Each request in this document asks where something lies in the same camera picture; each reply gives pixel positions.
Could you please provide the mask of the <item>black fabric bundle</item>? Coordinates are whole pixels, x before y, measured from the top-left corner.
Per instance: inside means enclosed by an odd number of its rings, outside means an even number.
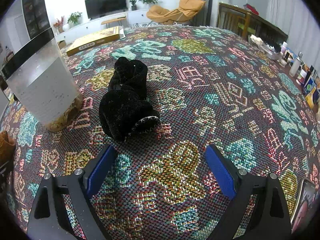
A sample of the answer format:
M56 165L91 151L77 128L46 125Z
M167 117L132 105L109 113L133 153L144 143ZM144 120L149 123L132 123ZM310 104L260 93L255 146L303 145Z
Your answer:
M147 98L148 67L139 60L120 57L108 91L99 105L99 120L106 135L123 142L154 130L160 124L159 112Z

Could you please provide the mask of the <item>framed photo tablet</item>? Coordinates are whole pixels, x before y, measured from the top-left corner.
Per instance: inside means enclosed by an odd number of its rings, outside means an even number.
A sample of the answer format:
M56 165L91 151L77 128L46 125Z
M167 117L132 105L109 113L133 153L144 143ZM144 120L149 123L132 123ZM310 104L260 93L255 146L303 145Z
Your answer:
M291 215L291 233L294 233L298 229L302 220L311 210L317 196L316 185L308 178L304 178L300 183L297 201Z

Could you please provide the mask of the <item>brown plush toy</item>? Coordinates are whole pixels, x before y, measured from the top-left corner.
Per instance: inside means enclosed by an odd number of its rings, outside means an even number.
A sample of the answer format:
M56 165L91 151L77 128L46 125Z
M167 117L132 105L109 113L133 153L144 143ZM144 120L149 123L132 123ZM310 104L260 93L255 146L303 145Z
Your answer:
M1 131L0 135L0 165L5 164L13 158L15 153L15 142L7 131Z

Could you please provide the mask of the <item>clear jar black lid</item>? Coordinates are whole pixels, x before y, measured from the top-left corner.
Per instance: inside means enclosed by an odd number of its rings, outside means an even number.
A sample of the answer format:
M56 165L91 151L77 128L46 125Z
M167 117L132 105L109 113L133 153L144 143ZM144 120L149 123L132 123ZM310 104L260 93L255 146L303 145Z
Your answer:
M51 28L23 46L1 75L22 105L47 130L58 132L80 112L83 96Z

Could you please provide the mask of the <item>colourful woven patterned blanket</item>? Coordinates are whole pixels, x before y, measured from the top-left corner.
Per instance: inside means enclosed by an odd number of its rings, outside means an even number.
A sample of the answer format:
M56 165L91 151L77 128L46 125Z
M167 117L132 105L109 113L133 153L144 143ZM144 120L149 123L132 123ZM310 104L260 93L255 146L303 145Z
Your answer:
M48 132L19 102L1 120L17 142L6 199L27 229L43 175L68 175L113 144L118 157L91 199L113 239L205 239L229 201L206 164L215 144L238 168L274 172L288 209L303 179L319 187L319 124L295 81L257 48L227 30L154 26L65 62L84 104L64 130ZM114 142L99 103L120 57L148 67L149 103L161 125L144 138Z

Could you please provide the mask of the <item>white spray bottle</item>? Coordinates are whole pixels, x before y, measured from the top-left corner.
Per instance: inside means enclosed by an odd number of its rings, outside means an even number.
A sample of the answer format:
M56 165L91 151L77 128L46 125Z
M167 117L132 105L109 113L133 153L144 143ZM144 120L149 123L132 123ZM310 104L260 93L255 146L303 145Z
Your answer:
M298 68L300 67L301 61L302 61L302 56L303 56L303 53L300 51L300 52L298 53L298 56L295 58L292 66L291 66L291 68L290 68L289 75L290 75L291 77L294 77L294 76L295 76Z

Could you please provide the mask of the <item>yellow flat cardboard box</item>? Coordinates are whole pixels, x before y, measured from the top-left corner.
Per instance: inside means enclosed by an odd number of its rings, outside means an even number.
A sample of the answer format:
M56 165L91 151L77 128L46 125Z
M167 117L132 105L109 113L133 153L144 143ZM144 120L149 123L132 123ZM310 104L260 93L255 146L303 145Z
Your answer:
M77 38L66 51L67 56L72 56L84 50L116 41L124 38L124 27L116 26L108 29L103 29L95 33Z

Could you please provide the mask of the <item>white tv cabinet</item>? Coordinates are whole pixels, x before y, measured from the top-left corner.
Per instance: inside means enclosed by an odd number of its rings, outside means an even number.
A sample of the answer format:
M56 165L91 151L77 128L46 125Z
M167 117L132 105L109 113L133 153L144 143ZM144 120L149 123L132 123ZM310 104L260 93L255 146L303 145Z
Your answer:
M118 25L122 25L126 28L131 27L132 25L150 23L151 21L146 16L147 12L148 9L125 11L96 18L94 20L89 20L87 22L76 25L75 27L71 27L69 30L60 33L59 35L56 35L55 40L56 42L65 41L67 44L72 43L77 38L83 37L91 33L95 33L103 29L107 29L107 26L101 25L101 22L123 16L126 16L127 20L123 20L120 24L118 24L117 22L110 23L109 28Z

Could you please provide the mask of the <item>green potted plant left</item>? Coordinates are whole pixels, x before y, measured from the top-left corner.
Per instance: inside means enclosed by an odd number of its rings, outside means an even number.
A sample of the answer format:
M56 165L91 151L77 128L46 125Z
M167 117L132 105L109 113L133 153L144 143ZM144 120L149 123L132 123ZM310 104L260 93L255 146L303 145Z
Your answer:
M67 23L68 24L72 24L72 25L78 25L79 22L80 22L81 16L82 16L81 12L78 12L78 11L77 12L73 12L69 16Z

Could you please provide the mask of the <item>dark wooden chair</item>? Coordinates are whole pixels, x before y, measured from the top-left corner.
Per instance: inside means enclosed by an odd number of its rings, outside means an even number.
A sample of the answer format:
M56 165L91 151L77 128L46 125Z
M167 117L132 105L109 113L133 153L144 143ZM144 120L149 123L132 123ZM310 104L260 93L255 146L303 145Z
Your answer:
M227 3L219 3L216 26L229 30L246 41L251 35L254 35L272 46L276 44L281 46L288 39L286 33L264 18Z

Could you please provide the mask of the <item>dark bookshelf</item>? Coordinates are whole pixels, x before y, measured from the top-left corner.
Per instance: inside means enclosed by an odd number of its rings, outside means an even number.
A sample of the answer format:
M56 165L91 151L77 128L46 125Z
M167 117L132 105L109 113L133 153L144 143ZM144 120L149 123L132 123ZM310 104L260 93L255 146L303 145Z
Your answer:
M22 0L22 8L31 40L50 27L44 0Z

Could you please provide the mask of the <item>small wooden bench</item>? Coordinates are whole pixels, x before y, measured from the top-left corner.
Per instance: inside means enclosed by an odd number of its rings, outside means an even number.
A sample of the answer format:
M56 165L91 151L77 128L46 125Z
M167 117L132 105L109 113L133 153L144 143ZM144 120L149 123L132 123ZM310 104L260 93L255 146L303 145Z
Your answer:
M105 20L105 21L101 22L101 25L106 25L107 28L109 28L110 23L117 22L118 24L120 24L123 20L127 20L127 17L123 16L123 17L119 17L119 18L113 18L113 19L110 19L110 20Z

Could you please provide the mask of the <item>black flat television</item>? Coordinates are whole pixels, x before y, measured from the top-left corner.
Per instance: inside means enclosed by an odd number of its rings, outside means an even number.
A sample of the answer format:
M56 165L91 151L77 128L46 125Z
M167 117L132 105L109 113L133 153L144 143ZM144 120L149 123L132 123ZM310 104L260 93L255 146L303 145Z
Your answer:
M109 12L127 8L126 0L85 0L85 6L89 19L105 16Z

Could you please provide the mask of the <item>orange lounge chair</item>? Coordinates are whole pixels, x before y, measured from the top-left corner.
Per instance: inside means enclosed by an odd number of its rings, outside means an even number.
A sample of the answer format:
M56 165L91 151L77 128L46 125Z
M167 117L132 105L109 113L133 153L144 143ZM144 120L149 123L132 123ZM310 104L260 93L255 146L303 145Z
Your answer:
M186 23L198 14L205 4L206 1L203 0L180 0L178 8L173 10L153 5L146 13L146 16L152 22L163 25Z

